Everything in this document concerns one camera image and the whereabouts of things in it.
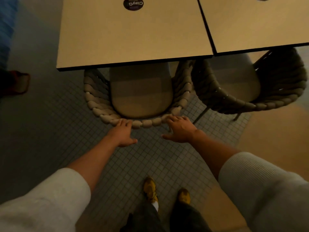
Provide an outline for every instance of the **hand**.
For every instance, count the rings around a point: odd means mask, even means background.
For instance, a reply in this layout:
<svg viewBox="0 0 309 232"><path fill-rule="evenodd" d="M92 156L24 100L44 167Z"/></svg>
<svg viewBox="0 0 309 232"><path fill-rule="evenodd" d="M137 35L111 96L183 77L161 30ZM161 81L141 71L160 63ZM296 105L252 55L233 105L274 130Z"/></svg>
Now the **hand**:
<svg viewBox="0 0 309 232"><path fill-rule="evenodd" d="M116 127L112 128L106 135L107 138L115 141L115 144L118 147L127 147L129 145L137 143L137 139L132 139L130 137L132 120L129 120L128 123L126 122L126 119L120 119Z"/></svg>
<svg viewBox="0 0 309 232"><path fill-rule="evenodd" d="M188 117L171 115L166 118L166 122L173 133L162 134L162 138L179 143L191 142L197 128Z"/></svg>

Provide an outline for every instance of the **person's left arm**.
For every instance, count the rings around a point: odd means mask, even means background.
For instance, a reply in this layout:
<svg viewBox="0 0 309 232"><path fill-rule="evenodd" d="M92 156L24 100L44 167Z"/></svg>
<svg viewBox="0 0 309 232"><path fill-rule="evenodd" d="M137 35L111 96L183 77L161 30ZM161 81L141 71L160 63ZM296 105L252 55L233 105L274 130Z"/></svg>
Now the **person's left arm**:
<svg viewBox="0 0 309 232"><path fill-rule="evenodd" d="M0 228L74 231L115 148L137 143L130 138L131 127L132 121L120 120L89 152L56 171L26 195L2 204Z"/></svg>

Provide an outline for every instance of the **person's left hand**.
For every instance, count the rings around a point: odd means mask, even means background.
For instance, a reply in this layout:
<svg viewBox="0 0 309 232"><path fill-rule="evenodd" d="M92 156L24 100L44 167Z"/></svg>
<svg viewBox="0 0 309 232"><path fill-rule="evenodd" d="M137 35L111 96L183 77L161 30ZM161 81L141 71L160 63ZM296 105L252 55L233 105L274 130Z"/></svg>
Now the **person's left hand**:
<svg viewBox="0 0 309 232"><path fill-rule="evenodd" d="M112 128L106 135L111 138L118 147L127 147L129 145L137 143L137 139L131 138L132 120L126 123L126 119L121 119L118 124Z"/></svg>

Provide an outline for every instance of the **beige tabletop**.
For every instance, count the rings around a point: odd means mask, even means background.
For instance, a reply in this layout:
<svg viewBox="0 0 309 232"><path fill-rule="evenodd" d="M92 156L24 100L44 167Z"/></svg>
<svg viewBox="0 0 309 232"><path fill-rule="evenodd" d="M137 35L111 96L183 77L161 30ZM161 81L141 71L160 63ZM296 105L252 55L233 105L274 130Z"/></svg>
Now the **beige tabletop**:
<svg viewBox="0 0 309 232"><path fill-rule="evenodd" d="M200 0L217 53L309 44L309 0Z"/></svg>
<svg viewBox="0 0 309 232"><path fill-rule="evenodd" d="M64 0L57 69L213 54L197 0L143 2Z"/></svg>

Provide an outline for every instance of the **yellow shoe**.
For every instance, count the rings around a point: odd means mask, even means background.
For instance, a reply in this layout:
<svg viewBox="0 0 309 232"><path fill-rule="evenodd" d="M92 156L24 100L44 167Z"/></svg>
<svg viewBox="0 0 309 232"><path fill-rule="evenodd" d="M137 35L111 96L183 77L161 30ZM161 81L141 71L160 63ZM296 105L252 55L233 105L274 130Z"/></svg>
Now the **yellow shoe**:
<svg viewBox="0 0 309 232"><path fill-rule="evenodd" d="M155 181L153 180L153 178L147 177L145 179L144 192L145 192L145 195L147 197L147 200L150 203L154 203L155 201L157 201L158 204L159 204L157 192L156 192L156 189L155 189Z"/></svg>
<svg viewBox="0 0 309 232"><path fill-rule="evenodd" d="M190 204L191 203L191 198L190 198L189 191L187 189L185 189L185 188L181 188L178 191L178 200L181 203Z"/></svg>

